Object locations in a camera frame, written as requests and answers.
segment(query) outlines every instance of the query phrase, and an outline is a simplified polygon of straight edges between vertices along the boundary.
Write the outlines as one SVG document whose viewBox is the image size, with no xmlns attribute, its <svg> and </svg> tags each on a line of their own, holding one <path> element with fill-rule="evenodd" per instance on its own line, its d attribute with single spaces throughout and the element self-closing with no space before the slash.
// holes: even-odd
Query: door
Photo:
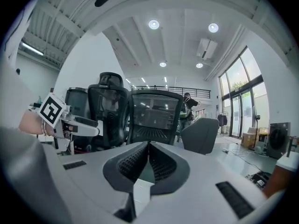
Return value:
<svg viewBox="0 0 299 224">
<path fill-rule="evenodd" d="M 244 91 L 232 97 L 231 136 L 241 138 L 252 127 L 252 97 L 250 91 Z"/>
</svg>

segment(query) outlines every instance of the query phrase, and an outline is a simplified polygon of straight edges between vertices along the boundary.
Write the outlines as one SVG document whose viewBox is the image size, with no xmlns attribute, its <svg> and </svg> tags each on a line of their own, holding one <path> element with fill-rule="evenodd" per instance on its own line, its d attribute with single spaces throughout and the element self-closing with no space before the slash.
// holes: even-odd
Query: gray chair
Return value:
<svg viewBox="0 0 299 224">
<path fill-rule="evenodd" d="M 204 155 L 211 153 L 218 127 L 217 119 L 200 118 L 195 121 L 181 133 L 185 150 Z"/>
</svg>

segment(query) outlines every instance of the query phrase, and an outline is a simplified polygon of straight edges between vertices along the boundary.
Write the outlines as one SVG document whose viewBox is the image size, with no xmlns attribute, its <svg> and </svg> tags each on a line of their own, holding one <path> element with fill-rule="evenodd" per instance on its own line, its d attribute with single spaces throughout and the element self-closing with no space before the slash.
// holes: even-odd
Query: air conditioner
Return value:
<svg viewBox="0 0 299 224">
<path fill-rule="evenodd" d="M 215 52 L 217 45 L 218 43 L 213 42 L 210 39 L 201 39 L 196 55 L 201 57 L 203 60 L 209 59 Z"/>
</svg>

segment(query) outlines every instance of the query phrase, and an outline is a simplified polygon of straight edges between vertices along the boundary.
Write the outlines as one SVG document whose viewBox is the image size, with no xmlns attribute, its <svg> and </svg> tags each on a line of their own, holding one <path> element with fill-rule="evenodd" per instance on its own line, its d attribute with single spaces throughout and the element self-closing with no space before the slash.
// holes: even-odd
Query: white desk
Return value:
<svg viewBox="0 0 299 224">
<path fill-rule="evenodd" d="M 290 152 L 290 156 L 288 158 L 286 157 L 286 155 L 287 153 L 285 153 L 280 159 L 278 159 L 276 165 L 295 172 L 299 164 L 299 153 Z"/>
</svg>

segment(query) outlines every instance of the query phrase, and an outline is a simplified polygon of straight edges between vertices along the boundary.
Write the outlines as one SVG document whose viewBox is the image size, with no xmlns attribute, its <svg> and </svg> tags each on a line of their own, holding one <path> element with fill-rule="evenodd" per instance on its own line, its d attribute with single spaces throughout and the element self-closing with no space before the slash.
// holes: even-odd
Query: railing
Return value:
<svg viewBox="0 0 299 224">
<path fill-rule="evenodd" d="M 153 89 L 153 90 L 160 90 L 160 91 L 170 91 L 173 93 L 177 93 L 180 95 L 184 95 L 185 93 L 190 93 L 190 96 L 192 98 L 206 98 L 210 99 L 210 90 L 203 90 L 203 89 L 194 89 L 194 88 L 184 88 L 184 87 L 168 87 L 165 86 L 136 86 L 137 90 L 145 90 L 145 89 Z"/>
</svg>

